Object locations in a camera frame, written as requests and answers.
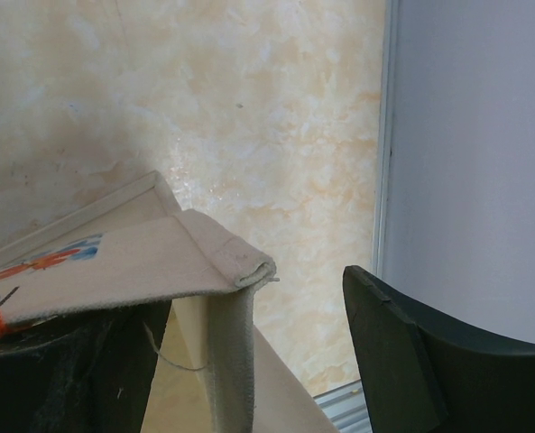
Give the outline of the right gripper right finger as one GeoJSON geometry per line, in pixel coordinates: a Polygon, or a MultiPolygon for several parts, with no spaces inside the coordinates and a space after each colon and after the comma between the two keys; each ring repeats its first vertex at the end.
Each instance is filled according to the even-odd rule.
{"type": "Polygon", "coordinates": [[[535,432],[535,344],[453,318],[356,265],[342,287],[374,432],[535,432]]]}

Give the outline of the canvas bag orange handles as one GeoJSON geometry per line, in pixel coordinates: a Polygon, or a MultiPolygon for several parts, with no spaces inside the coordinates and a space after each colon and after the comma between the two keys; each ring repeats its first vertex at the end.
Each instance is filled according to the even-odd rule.
{"type": "Polygon", "coordinates": [[[254,325],[274,260],[181,209],[151,172],[0,249],[8,324],[171,300],[216,432],[331,432],[334,425],[254,325]]]}

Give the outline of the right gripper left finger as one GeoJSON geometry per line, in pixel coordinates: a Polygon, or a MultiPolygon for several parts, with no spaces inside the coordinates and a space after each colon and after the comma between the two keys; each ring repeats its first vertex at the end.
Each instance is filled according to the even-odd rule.
{"type": "Polygon", "coordinates": [[[54,318],[0,339],[0,432],[138,432],[168,301],[54,318]]]}

